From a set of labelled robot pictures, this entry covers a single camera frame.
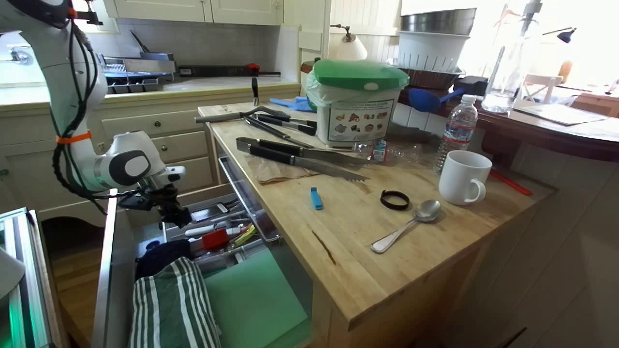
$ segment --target blue glove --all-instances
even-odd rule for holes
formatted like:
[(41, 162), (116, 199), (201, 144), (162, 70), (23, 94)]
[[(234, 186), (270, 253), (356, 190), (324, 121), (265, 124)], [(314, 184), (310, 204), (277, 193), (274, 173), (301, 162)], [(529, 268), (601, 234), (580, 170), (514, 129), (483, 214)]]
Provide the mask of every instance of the blue glove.
[(270, 101), (273, 104), (282, 105), (283, 107), (289, 107), (291, 110), (315, 113), (315, 111), (312, 110), (312, 108), (310, 108), (310, 105), (308, 104), (308, 97), (295, 97), (294, 102), (275, 98), (271, 98)]

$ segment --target green cutting board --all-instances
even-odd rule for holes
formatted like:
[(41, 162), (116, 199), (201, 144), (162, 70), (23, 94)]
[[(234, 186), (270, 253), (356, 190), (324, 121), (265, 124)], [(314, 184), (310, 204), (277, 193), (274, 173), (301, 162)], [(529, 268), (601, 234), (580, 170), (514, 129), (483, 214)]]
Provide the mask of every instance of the green cutting board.
[[(204, 279), (204, 283), (222, 331), (223, 348), (268, 347), (282, 336), (291, 336), (287, 333), (298, 331), (303, 327), (299, 324), (308, 319), (269, 250)], [(304, 334), (291, 347), (309, 338), (309, 330), (301, 331)]]

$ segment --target red utensil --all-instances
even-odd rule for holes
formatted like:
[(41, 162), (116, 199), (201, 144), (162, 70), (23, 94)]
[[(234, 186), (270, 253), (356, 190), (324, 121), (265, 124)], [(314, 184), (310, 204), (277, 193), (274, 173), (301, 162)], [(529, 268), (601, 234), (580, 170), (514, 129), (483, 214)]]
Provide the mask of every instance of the red utensil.
[(509, 178), (507, 178), (506, 176), (500, 174), (499, 172), (497, 172), (494, 169), (490, 170), (490, 175), (494, 176), (495, 178), (501, 180), (502, 182), (506, 183), (507, 185), (511, 186), (512, 188), (514, 188), (516, 191), (522, 193), (525, 196), (532, 196), (533, 192), (529, 191), (528, 189), (525, 189), (524, 187), (520, 186), (519, 184), (513, 182), (512, 180), (510, 180)]

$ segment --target green striped towel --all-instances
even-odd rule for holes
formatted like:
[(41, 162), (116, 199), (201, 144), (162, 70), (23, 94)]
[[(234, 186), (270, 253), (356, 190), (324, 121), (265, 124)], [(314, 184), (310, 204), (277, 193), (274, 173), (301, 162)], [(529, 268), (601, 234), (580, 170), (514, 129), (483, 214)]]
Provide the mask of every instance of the green striped towel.
[(220, 348), (200, 269), (187, 258), (133, 287), (129, 348)]

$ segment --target plastic bottle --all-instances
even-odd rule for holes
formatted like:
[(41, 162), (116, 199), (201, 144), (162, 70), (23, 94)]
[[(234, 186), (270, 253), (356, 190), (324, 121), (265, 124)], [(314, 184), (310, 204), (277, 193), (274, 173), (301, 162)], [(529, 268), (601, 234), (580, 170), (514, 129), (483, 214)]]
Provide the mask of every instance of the plastic bottle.
[(465, 94), (462, 101), (447, 119), (445, 132), (434, 161), (434, 171), (441, 173), (447, 153), (453, 150), (466, 150), (477, 123), (477, 109), (474, 106), (476, 95)]
[(535, 55), (539, 28), (534, 15), (541, 8), (541, 0), (531, 0), (525, 6), (521, 19), (501, 25), (495, 40), (494, 54), (488, 61), (493, 69), (482, 102), (484, 110), (507, 113), (514, 106)]

